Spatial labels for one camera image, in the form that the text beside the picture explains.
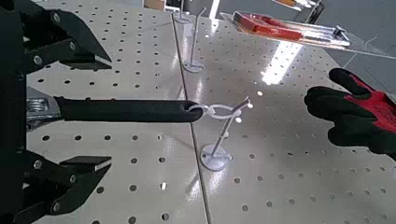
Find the red glove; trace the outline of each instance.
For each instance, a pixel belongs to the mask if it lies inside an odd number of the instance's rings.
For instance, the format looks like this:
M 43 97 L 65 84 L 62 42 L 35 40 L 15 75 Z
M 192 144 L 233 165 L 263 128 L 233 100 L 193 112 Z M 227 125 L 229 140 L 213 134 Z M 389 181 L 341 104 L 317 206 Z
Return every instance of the red glove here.
M 334 122 L 329 140 L 339 147 L 368 147 L 396 160 L 396 105 L 345 69 L 334 68 L 329 75 L 352 94 L 313 87 L 304 98 L 310 114 Z

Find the finger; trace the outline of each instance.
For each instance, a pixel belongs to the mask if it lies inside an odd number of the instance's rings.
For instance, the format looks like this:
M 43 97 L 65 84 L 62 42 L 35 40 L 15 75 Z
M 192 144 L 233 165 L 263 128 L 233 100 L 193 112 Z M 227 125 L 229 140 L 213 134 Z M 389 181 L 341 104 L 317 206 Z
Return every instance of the finger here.
M 343 68 L 334 68 L 329 73 L 330 79 L 349 90 L 354 95 L 370 94 L 374 91 L 360 78 Z
M 377 128 L 373 124 L 375 121 L 377 121 L 377 118 L 343 115 L 335 120 L 334 125 L 343 133 L 367 135 L 376 132 Z
M 375 130 L 373 121 L 376 119 L 340 116 L 328 132 L 329 140 L 339 147 L 367 147 L 368 139 Z
M 308 106 L 308 112 L 320 119 L 335 121 L 344 115 L 354 115 L 363 118 L 374 118 L 368 110 L 353 104 L 341 97 L 321 96 Z
M 372 136 L 368 147 L 375 154 L 396 154 L 396 133 L 381 130 Z
M 367 134 L 346 133 L 342 129 L 333 127 L 328 132 L 329 141 L 338 147 L 367 147 Z
M 315 102 L 320 96 L 344 97 L 346 95 L 349 94 L 344 91 L 336 91 L 328 87 L 318 86 L 318 87 L 312 87 L 308 90 L 304 98 L 304 102 L 306 105 L 309 105 L 310 103 Z

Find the black handle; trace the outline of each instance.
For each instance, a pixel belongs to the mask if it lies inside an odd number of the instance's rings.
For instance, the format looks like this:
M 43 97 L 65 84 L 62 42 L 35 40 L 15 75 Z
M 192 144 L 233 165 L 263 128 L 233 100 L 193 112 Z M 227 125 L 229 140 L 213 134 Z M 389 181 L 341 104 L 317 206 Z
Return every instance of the black handle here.
M 54 97 L 64 120 L 109 122 L 194 122 L 203 114 L 191 101 L 155 100 L 69 100 Z

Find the perforated metal surface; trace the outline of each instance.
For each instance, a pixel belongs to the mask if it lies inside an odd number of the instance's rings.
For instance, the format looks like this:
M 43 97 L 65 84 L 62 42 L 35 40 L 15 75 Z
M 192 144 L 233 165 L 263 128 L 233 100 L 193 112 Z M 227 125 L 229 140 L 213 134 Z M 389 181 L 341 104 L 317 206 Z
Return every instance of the perforated metal surface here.
M 86 21 L 113 69 L 55 64 L 30 75 L 32 87 L 76 99 L 183 98 L 169 14 L 105 0 L 44 6 Z M 191 31 L 176 27 L 184 61 L 192 37 L 182 34 Z M 337 64 L 322 49 L 240 35 L 225 21 L 202 19 L 199 31 L 195 60 L 206 70 L 183 71 L 188 98 L 235 105 L 249 95 L 254 104 L 223 144 L 234 156 L 226 169 L 198 169 L 195 153 L 223 125 L 208 117 L 193 124 L 195 150 L 188 124 L 53 123 L 28 134 L 30 149 L 53 161 L 111 155 L 113 167 L 76 212 L 37 223 L 395 223 L 393 162 L 366 148 L 332 146 L 331 124 L 306 113 L 309 87 L 336 87 L 327 73 Z
M 191 27 L 176 23 L 181 58 L 190 57 Z M 395 223 L 393 161 L 363 147 L 333 146 L 330 122 L 310 116 L 306 91 L 332 84 L 338 65 L 323 49 L 238 34 L 225 21 L 201 18 L 195 60 L 183 71 L 189 100 L 254 105 L 233 124 L 223 147 L 234 159 L 221 172 L 203 170 L 212 223 Z M 213 144 L 223 121 L 193 124 L 199 152 Z
M 28 77 L 49 95 L 84 99 L 182 99 L 171 17 L 107 1 L 49 1 L 77 13 L 113 59 L 112 70 L 54 64 Z M 113 165 L 76 212 L 37 223 L 205 223 L 189 124 L 56 122 L 28 134 L 52 161 L 109 155 Z

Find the screw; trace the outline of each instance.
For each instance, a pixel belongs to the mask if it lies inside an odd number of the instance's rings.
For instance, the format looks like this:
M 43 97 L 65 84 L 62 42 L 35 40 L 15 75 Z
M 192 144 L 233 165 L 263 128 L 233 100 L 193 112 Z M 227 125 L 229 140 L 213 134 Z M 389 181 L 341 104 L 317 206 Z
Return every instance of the screw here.
M 70 176 L 70 179 L 69 179 L 70 183 L 74 184 L 74 183 L 76 183 L 76 180 L 77 180 L 77 178 L 75 175 Z
M 53 14 L 53 19 L 54 19 L 56 22 L 61 22 L 61 17 L 58 15 L 58 13 L 54 13 L 54 14 Z
M 33 164 L 33 167 L 37 170 L 41 169 L 41 166 L 43 165 L 42 161 L 35 161 L 35 164 Z
M 70 49 L 75 50 L 76 49 L 76 45 L 73 42 L 70 42 Z
M 52 207 L 53 212 L 58 212 L 59 209 L 61 209 L 60 203 L 55 203 L 55 205 L 53 205 L 53 207 Z
M 40 56 L 35 56 L 34 58 L 33 58 L 33 62 L 35 62 L 35 64 L 37 64 L 37 65 L 40 65 L 40 64 L 42 64 L 43 63 L 43 60 L 40 58 Z

